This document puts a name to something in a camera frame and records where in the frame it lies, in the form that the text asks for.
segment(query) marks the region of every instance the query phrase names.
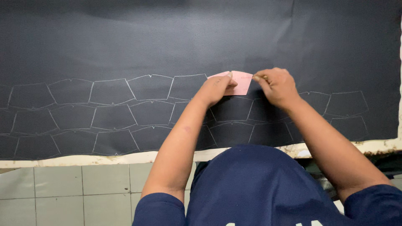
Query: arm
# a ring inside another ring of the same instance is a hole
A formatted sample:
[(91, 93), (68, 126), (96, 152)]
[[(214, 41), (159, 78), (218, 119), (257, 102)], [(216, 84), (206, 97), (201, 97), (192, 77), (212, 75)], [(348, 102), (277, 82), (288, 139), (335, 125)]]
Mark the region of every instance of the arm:
[(184, 190), (205, 113), (223, 97), (226, 88), (236, 85), (231, 72), (227, 76), (213, 77), (205, 81), (160, 147), (142, 189), (141, 198), (162, 192), (184, 202)]
[(298, 95), (294, 79), (286, 69), (259, 71), (254, 80), (261, 85), (269, 102), (284, 110), (293, 120), (318, 167), (334, 185), (342, 202), (367, 187), (392, 185), (353, 144)]

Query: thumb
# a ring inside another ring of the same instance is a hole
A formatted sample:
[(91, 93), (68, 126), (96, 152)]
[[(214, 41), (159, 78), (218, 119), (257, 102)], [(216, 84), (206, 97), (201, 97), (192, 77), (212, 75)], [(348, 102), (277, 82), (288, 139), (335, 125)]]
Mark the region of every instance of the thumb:
[(263, 78), (261, 78), (261, 77), (259, 77), (257, 75), (254, 75), (253, 80), (258, 82), (258, 84), (263, 89), (265, 95), (267, 95), (267, 94), (269, 94), (271, 92), (271, 87), (269, 86), (268, 82), (265, 79), (263, 79)]
[(222, 76), (219, 80), (219, 85), (224, 86), (225, 88), (229, 85), (229, 82), (232, 80), (233, 73), (229, 72), (225, 76)]

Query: white print on shirt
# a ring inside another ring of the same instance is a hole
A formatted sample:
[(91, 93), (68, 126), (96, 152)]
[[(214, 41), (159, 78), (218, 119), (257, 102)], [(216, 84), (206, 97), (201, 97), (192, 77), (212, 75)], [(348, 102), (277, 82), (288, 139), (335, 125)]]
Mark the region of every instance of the white print on shirt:
[[(226, 226), (235, 226), (234, 223), (228, 223)], [(311, 226), (323, 226), (318, 220), (312, 220)]]
[(311, 226), (322, 226), (322, 224), (318, 220), (312, 220)]

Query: t-shirt sleeve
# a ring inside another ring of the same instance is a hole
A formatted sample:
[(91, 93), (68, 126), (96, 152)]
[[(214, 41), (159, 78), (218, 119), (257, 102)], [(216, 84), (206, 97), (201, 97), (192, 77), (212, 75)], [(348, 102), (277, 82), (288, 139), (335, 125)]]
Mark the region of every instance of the t-shirt sleeve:
[(184, 205), (166, 193), (144, 196), (137, 204), (133, 226), (185, 226)]
[(375, 185), (345, 200), (345, 215), (362, 225), (402, 225), (402, 191), (390, 185)]

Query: person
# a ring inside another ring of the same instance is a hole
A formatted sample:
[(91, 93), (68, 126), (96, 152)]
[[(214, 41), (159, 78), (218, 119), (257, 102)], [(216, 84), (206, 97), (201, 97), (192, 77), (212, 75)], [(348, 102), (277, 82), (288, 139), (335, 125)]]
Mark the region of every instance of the person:
[(232, 75), (210, 78), (183, 111), (162, 144), (133, 226), (340, 226), (402, 225), (402, 191), (299, 95), (286, 69), (257, 72), (268, 101), (285, 111), (327, 179), (345, 215), (315, 180), (282, 151), (241, 144), (197, 169), (185, 216), (184, 191), (206, 110)]

